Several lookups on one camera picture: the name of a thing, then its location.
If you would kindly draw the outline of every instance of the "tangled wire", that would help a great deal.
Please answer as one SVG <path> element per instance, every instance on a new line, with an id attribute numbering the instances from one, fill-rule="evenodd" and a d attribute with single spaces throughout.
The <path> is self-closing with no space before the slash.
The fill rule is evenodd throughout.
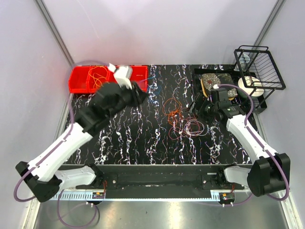
<path id="1" fill-rule="evenodd" d="M 166 113 L 165 107 L 174 103 L 175 109 Z M 188 116 L 183 117 L 182 105 L 175 98 L 168 99 L 163 104 L 163 114 L 167 116 L 167 121 L 172 127 L 169 130 L 168 136 L 172 140 L 177 140 L 180 137 L 198 137 L 205 136 L 207 133 L 203 134 L 205 131 L 204 124 L 196 119 L 196 117 Z"/>

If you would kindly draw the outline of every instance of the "metal floor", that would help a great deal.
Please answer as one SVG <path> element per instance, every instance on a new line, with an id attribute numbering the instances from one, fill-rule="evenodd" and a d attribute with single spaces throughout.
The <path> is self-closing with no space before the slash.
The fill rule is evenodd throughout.
<path id="1" fill-rule="evenodd" d="M 236 194 L 236 202 L 246 198 Z M 61 201 L 61 215 L 79 201 Z M 269 197 L 252 198 L 236 207 L 209 207 L 194 202 L 103 202 L 100 219 L 90 229 L 287 229 L 282 207 Z M 94 210 L 81 206 L 63 219 L 81 226 L 92 218 Z M 65 229 L 57 220 L 56 201 L 41 204 L 35 229 Z"/>

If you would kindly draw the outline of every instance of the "orange wire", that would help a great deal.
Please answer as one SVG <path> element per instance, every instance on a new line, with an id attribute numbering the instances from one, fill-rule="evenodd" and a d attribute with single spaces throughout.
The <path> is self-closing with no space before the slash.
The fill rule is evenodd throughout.
<path id="1" fill-rule="evenodd" d="M 166 113 L 165 107 L 167 104 L 171 104 L 172 102 L 174 102 L 175 104 L 175 110 L 170 111 L 169 113 Z M 168 100 L 165 101 L 165 103 L 163 104 L 163 108 L 162 108 L 162 112 L 165 116 L 167 116 L 167 121 L 170 125 L 172 125 L 172 128 L 170 128 L 169 132 L 168 132 L 168 136 L 170 139 L 172 140 L 177 140 L 180 138 L 180 136 L 187 136 L 190 137 L 190 134 L 185 132 L 184 130 L 184 126 L 183 126 L 183 121 L 190 121 L 190 120 L 196 120 L 196 117 L 187 117 L 186 119 L 183 118 L 182 112 L 183 110 L 186 109 L 185 107 L 182 108 L 182 104 L 177 101 L 175 98 L 170 98 Z M 197 129 L 200 129 L 200 125 L 199 123 L 191 123 L 189 125 L 194 125 L 197 126 Z M 178 132 L 180 134 L 180 136 L 177 136 L 177 134 L 175 134 L 175 138 L 171 137 L 171 132 Z"/>
<path id="2" fill-rule="evenodd" d="M 104 66 L 95 66 L 94 68 L 91 68 L 91 69 L 89 70 L 88 75 L 89 75 L 90 77 L 92 77 L 93 80 L 94 80 L 93 88 L 94 88 L 94 87 L 99 88 L 99 87 L 102 85 L 102 82 L 100 81 L 100 79 L 106 79 L 105 76 L 99 75 L 99 74 L 97 74 L 97 73 L 93 73 L 93 75 L 91 75 L 91 71 L 92 71 L 93 69 L 96 69 L 96 68 L 103 68 L 103 69 L 107 70 Z"/>
<path id="3" fill-rule="evenodd" d="M 229 194 L 233 193 L 234 190 L 235 190 L 235 184 L 232 184 L 232 190 L 231 190 L 231 192 Z"/>
<path id="4" fill-rule="evenodd" d="M 103 181 L 103 186 L 104 186 L 104 192 L 103 192 L 103 194 L 105 195 L 105 193 L 106 193 L 106 187 L 107 187 L 107 181 L 106 181 L 106 180 Z"/>

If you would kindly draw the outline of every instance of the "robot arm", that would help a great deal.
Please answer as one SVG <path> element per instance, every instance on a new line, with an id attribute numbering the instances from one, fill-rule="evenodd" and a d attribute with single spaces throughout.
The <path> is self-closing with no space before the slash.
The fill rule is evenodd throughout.
<path id="1" fill-rule="evenodd" d="M 45 202 L 58 191 L 69 187 L 102 186 L 103 173 L 94 164 L 71 170 L 58 169 L 80 146 L 106 127 L 110 118 L 126 106 L 139 106 L 147 97 L 147 93 L 143 92 L 137 83 L 129 81 L 131 67 L 120 66 L 116 69 L 110 65 L 109 68 L 114 71 L 118 83 L 103 84 L 89 105 L 80 110 L 75 117 L 75 123 L 70 124 L 51 146 L 30 162 L 19 162 L 16 165 L 21 176 L 32 170 L 24 181 L 38 201 Z"/>
<path id="2" fill-rule="evenodd" d="M 239 106 L 231 106 L 224 88 L 211 90 L 211 94 L 210 100 L 204 99 L 201 93 L 197 94 L 190 111 L 208 124 L 215 118 L 220 121 L 237 138 L 253 162 L 251 169 L 228 166 L 220 171 L 220 182 L 247 186 L 257 197 L 284 190 L 285 179 L 271 156 L 276 159 L 289 182 L 290 159 L 287 154 L 278 154 L 249 122 L 245 126 L 245 113 Z"/>

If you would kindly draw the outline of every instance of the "white ruler strip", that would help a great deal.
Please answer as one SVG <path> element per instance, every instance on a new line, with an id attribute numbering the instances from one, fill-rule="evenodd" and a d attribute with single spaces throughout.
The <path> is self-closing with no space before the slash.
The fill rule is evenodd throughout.
<path id="1" fill-rule="evenodd" d="M 57 200 L 60 193 L 57 193 L 50 200 Z M 99 191 L 64 191 L 61 200 L 74 201 L 152 201 L 152 202 L 215 202 L 220 201 L 219 192 L 211 192 L 211 198 L 103 198 Z"/>

